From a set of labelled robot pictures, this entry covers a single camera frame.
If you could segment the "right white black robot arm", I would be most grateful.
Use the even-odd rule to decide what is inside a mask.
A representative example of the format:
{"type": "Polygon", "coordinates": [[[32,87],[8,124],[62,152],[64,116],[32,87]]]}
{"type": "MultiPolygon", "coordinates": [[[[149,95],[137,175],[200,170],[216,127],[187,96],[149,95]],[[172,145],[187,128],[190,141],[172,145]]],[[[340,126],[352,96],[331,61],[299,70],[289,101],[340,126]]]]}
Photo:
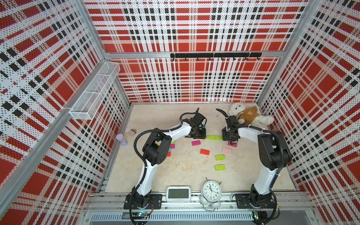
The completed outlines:
{"type": "Polygon", "coordinates": [[[262,168],[251,186],[249,200],[254,208],[261,208],[272,200],[273,186],[280,172],[291,161],[292,155],[280,131],[269,131],[252,125],[241,125],[235,116],[225,114],[226,127],[222,130],[224,141],[236,142],[240,138],[258,144],[262,168]]]}

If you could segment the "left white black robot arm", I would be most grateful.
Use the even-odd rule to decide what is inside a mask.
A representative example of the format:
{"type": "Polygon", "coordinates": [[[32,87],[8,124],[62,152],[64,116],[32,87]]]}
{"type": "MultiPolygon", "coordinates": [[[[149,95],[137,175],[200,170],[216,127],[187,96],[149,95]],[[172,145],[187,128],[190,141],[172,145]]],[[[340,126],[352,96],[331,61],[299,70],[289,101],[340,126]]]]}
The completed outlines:
{"type": "Polygon", "coordinates": [[[134,150],[142,160],[143,167],[138,183],[128,197],[129,210],[144,209],[150,202],[152,182],[158,166],[165,161],[173,141],[186,137],[206,138],[207,118],[199,113],[185,112],[180,116],[180,123],[168,129],[154,128],[143,131],[134,140],[134,150]]]}

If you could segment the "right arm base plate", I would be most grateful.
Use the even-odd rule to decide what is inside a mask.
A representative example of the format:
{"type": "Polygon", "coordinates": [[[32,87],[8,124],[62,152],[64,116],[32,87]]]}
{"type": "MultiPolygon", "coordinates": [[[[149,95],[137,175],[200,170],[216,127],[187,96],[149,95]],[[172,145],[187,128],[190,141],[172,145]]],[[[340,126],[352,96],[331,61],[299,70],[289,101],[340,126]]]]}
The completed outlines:
{"type": "Polygon", "coordinates": [[[250,202],[250,194],[235,194],[233,197],[238,209],[273,209],[273,199],[266,200],[261,206],[253,206],[250,202]]]}

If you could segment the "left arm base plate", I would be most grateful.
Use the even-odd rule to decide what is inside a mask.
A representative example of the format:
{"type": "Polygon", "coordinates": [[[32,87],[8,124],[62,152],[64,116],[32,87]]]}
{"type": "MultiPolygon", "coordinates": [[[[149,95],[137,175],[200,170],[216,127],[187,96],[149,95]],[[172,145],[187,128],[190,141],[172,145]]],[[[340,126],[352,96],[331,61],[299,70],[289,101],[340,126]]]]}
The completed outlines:
{"type": "Polygon", "coordinates": [[[162,205],[162,195],[161,194],[147,194],[142,196],[137,192],[134,194],[129,194],[126,196],[125,203],[123,208],[125,210],[135,209],[161,209],[162,205]]]}

